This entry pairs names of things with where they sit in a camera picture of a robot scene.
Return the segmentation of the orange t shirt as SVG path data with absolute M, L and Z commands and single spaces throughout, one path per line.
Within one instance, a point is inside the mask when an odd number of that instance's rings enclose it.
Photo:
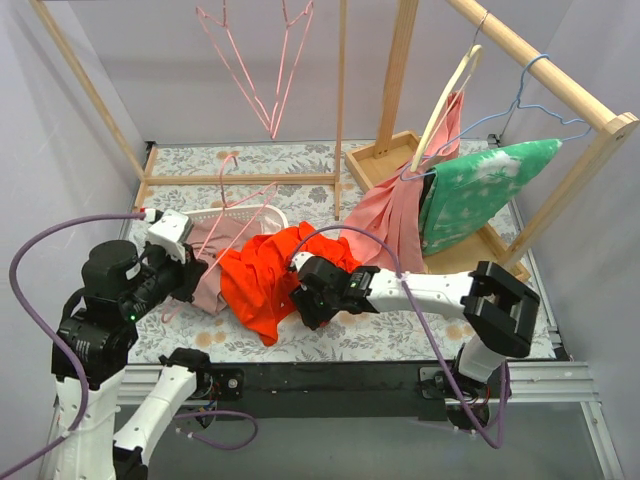
M 303 221 L 275 234 L 255 235 L 239 249 L 221 257 L 221 293 L 240 323 L 258 334 L 270 347 L 278 341 L 278 324 L 296 307 L 289 294 L 299 285 L 288 270 L 296 248 L 319 255 L 351 272 L 360 263 L 353 257 L 348 241 L 318 234 Z

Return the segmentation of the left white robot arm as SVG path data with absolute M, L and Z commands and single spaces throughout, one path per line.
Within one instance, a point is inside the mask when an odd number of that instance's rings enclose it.
M 83 286 L 63 308 L 57 331 L 79 360 L 78 374 L 63 349 L 52 349 L 60 422 L 67 435 L 57 454 L 57 479 L 145 479 L 151 455 L 181 404 L 205 398 L 213 386 L 207 354 L 178 348 L 161 357 L 157 383 L 138 410 L 114 429 L 117 398 L 137 322 L 166 298 L 190 300 L 205 261 L 185 246 L 183 259 L 148 243 L 126 240 L 94 247 L 84 263 Z

